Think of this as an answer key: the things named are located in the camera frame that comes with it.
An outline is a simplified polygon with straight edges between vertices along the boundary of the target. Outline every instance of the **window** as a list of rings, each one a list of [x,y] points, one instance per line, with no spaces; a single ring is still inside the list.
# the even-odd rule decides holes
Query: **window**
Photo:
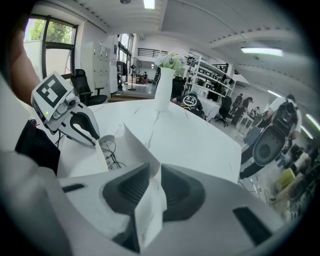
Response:
[[[122,37],[121,37],[121,44],[127,48],[129,50],[129,35],[128,34],[122,34]]]
[[[24,48],[40,79],[57,71],[69,79],[75,66],[77,26],[51,17],[30,18]]]
[[[132,34],[121,34],[118,41],[117,59],[127,64],[130,73],[130,59],[134,36]],[[122,77],[122,81],[127,81],[128,76]]]

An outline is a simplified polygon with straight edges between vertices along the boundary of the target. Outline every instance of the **marble table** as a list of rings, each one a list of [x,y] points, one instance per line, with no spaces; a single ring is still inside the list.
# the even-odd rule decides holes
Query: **marble table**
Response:
[[[100,137],[114,135],[115,140],[120,140],[126,126],[160,163],[237,183],[241,163],[241,147],[237,142],[172,102],[167,112],[155,111],[153,104],[153,99],[132,100],[91,106],[90,109],[97,120]],[[99,147],[85,147],[65,138],[60,150],[58,178],[108,170]]]

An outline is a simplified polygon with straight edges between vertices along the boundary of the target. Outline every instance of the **gray plastic part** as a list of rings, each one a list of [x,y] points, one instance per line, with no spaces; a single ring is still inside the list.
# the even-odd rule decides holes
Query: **gray plastic part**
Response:
[[[66,194],[78,212],[97,230],[107,238],[113,239],[120,233],[124,233],[130,221],[129,215],[114,212],[102,197],[102,190],[108,182],[121,177],[132,170],[141,167],[136,164],[124,167],[117,171],[63,178],[59,180],[61,187],[72,184],[83,184],[85,187]]]
[[[282,152],[286,145],[286,138],[272,125],[268,126],[253,148],[253,158],[257,165],[266,166]]]
[[[271,232],[283,226],[273,209],[240,186],[194,170],[168,166],[200,181],[206,198],[191,218],[165,222],[143,255],[226,256],[253,248],[253,242],[233,214],[238,207],[248,207]]]
[[[105,182],[130,172],[134,166],[59,182],[52,170],[38,168],[26,157],[1,154],[1,164],[7,170],[1,172],[0,179],[1,195],[7,195],[2,198],[6,208],[20,230],[48,255],[137,255],[111,240],[123,231],[126,216],[102,213],[103,201],[99,198]],[[189,219],[165,222],[141,252],[143,256],[257,255],[269,240],[253,249],[250,236],[233,213],[241,207],[247,207],[271,233],[284,224],[268,205],[232,182],[178,166],[164,166],[201,182],[206,198]],[[87,187],[65,194],[61,185],[73,182]],[[93,218],[100,218],[99,223]]]

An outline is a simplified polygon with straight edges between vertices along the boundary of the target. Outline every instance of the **floor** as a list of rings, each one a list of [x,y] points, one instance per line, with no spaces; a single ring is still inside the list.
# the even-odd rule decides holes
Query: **floor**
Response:
[[[243,125],[236,129],[231,122],[228,123],[229,126],[224,127],[223,123],[215,122],[214,119],[210,120],[210,124],[231,137],[242,147],[242,150],[244,150],[246,145],[243,142],[243,138],[245,137],[243,133],[246,132],[247,129]],[[250,161],[241,166],[240,171],[242,172],[248,165],[250,165]],[[248,190],[257,198],[260,198],[266,204],[269,204],[270,198],[275,194],[275,181],[280,175],[281,170],[277,167],[277,163],[273,161],[253,176],[239,180],[238,185],[244,187],[244,189]]]
[[[133,83],[131,84],[128,82],[127,84],[122,85],[122,91],[118,91],[121,93],[126,93],[130,95],[146,95],[146,96],[154,96],[156,94],[156,86],[153,85],[152,83],[147,83],[147,84],[137,84]]]

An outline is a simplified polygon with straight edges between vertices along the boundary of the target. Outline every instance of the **ceiling beam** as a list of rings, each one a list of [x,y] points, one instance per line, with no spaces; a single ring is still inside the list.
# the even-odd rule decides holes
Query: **ceiling beam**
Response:
[[[246,32],[241,34],[235,34],[222,38],[212,43],[208,43],[208,48],[217,48],[227,44],[234,44],[246,41],[258,41],[258,40],[280,40],[287,42],[301,41],[301,36],[292,31],[279,30],[279,29],[269,29],[269,30],[259,30]]]
[[[106,33],[108,33],[110,30],[108,25],[101,21],[99,18],[97,18],[96,15],[94,15],[89,10],[87,10],[86,8],[84,8],[83,6],[81,6],[73,0],[44,0],[43,2],[53,3],[57,6],[63,7],[88,20],[89,22],[91,22],[92,24],[94,24]]]
[[[165,13],[166,13],[166,9],[167,9],[167,4],[168,4],[168,0],[161,1],[160,21],[159,21],[158,31],[162,30],[162,25],[164,23]]]

